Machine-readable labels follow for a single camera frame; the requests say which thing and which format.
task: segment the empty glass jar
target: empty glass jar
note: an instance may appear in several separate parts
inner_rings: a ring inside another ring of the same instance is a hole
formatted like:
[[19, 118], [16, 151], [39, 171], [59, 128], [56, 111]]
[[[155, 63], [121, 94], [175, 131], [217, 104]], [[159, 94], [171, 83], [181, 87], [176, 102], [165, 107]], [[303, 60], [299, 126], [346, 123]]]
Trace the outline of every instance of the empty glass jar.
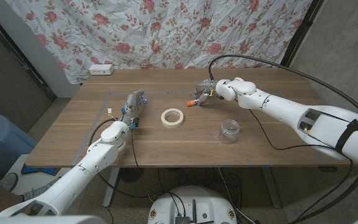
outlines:
[[239, 135], [240, 124], [237, 121], [227, 119], [223, 121], [218, 139], [226, 144], [232, 144]]

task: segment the velcro strap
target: velcro strap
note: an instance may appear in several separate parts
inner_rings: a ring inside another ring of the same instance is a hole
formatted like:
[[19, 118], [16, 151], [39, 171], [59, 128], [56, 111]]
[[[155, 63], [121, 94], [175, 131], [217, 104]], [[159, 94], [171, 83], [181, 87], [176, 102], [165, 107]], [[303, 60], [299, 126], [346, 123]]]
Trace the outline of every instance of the velcro strap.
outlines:
[[352, 122], [350, 122], [347, 125], [347, 129], [342, 133], [341, 137], [338, 139], [338, 142], [336, 143], [335, 151], [343, 155], [342, 153], [343, 146], [355, 131], [358, 131], [358, 120], [356, 119], [354, 119]]

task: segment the wooden table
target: wooden table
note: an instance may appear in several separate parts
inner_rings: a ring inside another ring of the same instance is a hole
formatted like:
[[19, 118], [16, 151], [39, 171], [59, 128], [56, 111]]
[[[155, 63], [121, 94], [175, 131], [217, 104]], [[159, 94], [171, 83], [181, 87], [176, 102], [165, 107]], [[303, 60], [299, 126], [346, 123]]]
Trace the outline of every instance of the wooden table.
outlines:
[[[215, 79], [241, 77], [257, 88], [306, 105], [324, 101], [304, 78], [279, 68], [214, 69]], [[119, 116], [130, 92], [143, 88], [147, 104], [134, 130], [134, 147], [140, 167], [249, 167], [321, 166], [348, 164], [300, 147], [278, 151], [270, 147], [261, 128], [248, 110], [235, 101], [208, 98], [203, 106], [186, 107], [196, 83], [209, 78], [207, 69], [197, 70], [116, 70], [108, 76], [90, 76], [71, 99], [26, 160], [32, 167], [71, 167], [85, 155], [87, 137], [94, 127], [108, 119], [107, 108]], [[165, 128], [162, 112], [178, 108], [185, 115], [176, 129]], [[288, 126], [262, 112], [255, 112], [276, 147], [303, 144]], [[239, 122], [239, 139], [224, 144], [211, 131], [225, 119]], [[107, 128], [105, 124], [96, 133]], [[112, 164], [134, 167], [131, 139]]]

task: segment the black connector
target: black connector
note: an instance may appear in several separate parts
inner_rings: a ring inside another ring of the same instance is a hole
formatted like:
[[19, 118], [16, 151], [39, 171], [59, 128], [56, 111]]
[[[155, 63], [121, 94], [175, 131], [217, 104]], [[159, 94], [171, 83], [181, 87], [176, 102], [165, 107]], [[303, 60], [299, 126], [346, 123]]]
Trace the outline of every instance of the black connector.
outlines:
[[135, 127], [139, 126], [139, 118], [134, 119], [134, 124], [135, 124]]

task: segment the tape roll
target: tape roll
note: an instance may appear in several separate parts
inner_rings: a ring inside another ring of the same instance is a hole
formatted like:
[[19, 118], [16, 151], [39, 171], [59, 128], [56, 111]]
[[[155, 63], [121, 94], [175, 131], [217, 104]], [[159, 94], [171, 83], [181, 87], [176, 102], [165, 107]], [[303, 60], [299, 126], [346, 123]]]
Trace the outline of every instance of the tape roll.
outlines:
[[[179, 120], [176, 122], [168, 122], [167, 116], [170, 116], [171, 114], [179, 116]], [[177, 128], [183, 123], [183, 113], [175, 108], [167, 109], [161, 114], [161, 121], [162, 124], [167, 128]]]

